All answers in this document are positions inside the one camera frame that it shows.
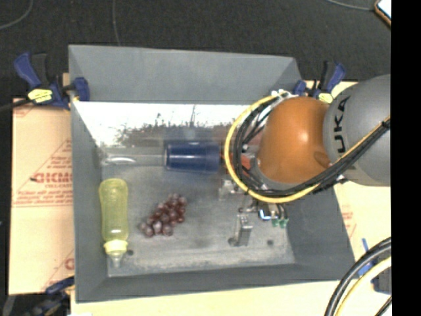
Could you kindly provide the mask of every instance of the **blue clamp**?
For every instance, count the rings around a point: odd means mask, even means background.
[[[307,87],[307,83],[299,80],[293,90],[293,95],[309,96],[318,99],[321,93],[331,93],[345,77],[345,68],[341,63],[324,62],[322,77],[318,85],[314,82],[313,87]]]
[[[343,80],[345,74],[345,68],[341,63],[325,61],[322,78],[317,89],[324,93],[331,93],[333,88]]]
[[[13,62],[16,73],[27,81],[30,87],[28,97],[35,105],[52,105],[54,107],[62,107],[69,110],[69,96],[66,94],[68,90],[76,90],[80,101],[89,101],[89,87],[87,81],[83,77],[75,78],[69,86],[60,86],[58,79],[45,85],[41,79],[46,81],[46,76],[38,76],[31,62],[31,55],[26,52],[17,57]]]

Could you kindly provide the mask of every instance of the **white paper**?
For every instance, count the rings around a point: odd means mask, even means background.
[[[381,9],[390,19],[392,19],[392,0],[380,0],[378,8]]]

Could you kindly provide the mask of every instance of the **clamp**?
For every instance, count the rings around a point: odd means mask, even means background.
[[[303,80],[299,80],[292,91],[293,95],[310,96],[324,101],[332,101],[332,90],[345,77],[345,68],[341,63],[333,63],[329,61],[323,62],[323,72],[320,82],[314,81],[313,87],[307,88],[307,84]]]
[[[85,78],[77,77],[68,86],[62,86],[58,78],[50,82],[45,71],[45,59],[46,54],[31,56],[25,52],[13,62],[16,73],[29,84],[28,98],[33,104],[70,110],[70,90],[76,90],[80,101],[89,101],[89,87]]]

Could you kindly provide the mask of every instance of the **bottle cap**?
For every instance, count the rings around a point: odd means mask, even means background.
[[[124,240],[111,240],[104,243],[105,253],[111,254],[112,251],[119,251],[121,253],[126,253],[127,251],[127,241]]]

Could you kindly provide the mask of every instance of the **cardboard sheet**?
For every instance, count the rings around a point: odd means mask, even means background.
[[[70,113],[13,112],[9,294],[42,292],[73,275]]]

